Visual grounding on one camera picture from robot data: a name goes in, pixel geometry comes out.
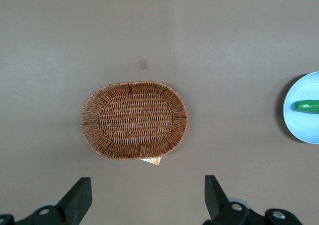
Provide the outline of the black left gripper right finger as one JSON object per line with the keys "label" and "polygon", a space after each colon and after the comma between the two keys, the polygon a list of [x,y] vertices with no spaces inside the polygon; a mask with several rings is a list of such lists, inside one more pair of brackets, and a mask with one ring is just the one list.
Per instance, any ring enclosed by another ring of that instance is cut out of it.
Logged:
{"label": "black left gripper right finger", "polygon": [[238,201],[231,202],[214,175],[205,176],[205,204],[210,215],[204,225],[246,225],[249,210]]}

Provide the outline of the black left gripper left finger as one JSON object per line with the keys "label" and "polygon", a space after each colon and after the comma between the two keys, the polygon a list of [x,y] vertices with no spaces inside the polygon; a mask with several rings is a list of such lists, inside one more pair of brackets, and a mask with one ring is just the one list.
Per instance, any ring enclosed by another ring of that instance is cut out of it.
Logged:
{"label": "black left gripper left finger", "polygon": [[92,205],[91,178],[82,177],[53,205],[37,209],[16,225],[78,225]]}

